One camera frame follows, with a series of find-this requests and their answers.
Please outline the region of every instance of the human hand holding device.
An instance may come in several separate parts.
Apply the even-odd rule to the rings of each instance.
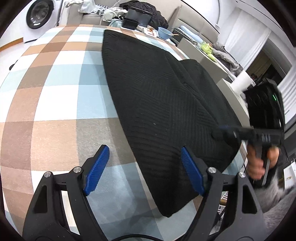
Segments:
[[[260,180],[265,174],[265,168],[263,167],[263,160],[256,157],[256,150],[252,145],[247,147],[247,158],[248,158],[248,167],[247,173],[253,180]],[[267,151],[267,158],[270,160],[269,170],[274,168],[279,157],[279,148],[270,147]]]

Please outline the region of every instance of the checkered tablecloth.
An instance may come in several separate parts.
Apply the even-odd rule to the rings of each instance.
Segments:
[[[101,55],[106,28],[163,48],[178,60],[187,58],[163,40],[93,25],[50,29],[28,48],[0,88],[5,214],[19,233],[43,173],[68,172],[101,144],[109,146],[110,160],[88,201],[109,240],[130,233],[173,240],[194,218],[200,198],[166,218],[151,197],[107,86]],[[242,147],[226,172],[238,172],[244,159]],[[63,201],[69,226],[78,232],[66,192]]]

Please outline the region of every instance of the washing machine drum window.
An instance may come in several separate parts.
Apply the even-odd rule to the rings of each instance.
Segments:
[[[27,12],[26,20],[29,28],[41,28],[47,23],[53,10],[54,4],[51,0],[35,1]]]

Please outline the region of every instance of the blue bowl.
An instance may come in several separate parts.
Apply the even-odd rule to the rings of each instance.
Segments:
[[[169,39],[170,37],[172,37],[170,34],[172,34],[169,30],[165,29],[165,28],[158,28],[158,36],[161,39]]]

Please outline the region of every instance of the metal bolt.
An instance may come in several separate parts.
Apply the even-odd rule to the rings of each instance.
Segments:
[[[75,172],[75,173],[81,172],[81,167],[74,167],[73,172]]]
[[[217,170],[214,167],[209,167],[208,171],[209,173],[216,173]]]
[[[239,172],[239,176],[240,176],[241,178],[244,178],[244,177],[246,177],[246,174],[245,174],[244,172]]]
[[[51,172],[46,172],[44,173],[44,177],[50,177],[51,174],[52,174]]]

